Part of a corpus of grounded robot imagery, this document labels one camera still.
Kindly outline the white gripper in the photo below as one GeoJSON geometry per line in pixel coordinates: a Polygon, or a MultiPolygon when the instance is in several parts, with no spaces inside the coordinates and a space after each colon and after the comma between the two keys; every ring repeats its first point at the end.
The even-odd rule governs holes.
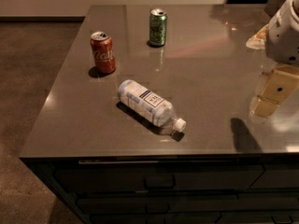
{"type": "MultiPolygon", "coordinates": [[[[268,23],[265,51],[277,63],[299,65],[299,0],[286,0],[268,23]]],[[[277,66],[262,73],[252,113],[268,118],[299,89],[299,68],[277,66]]]]}

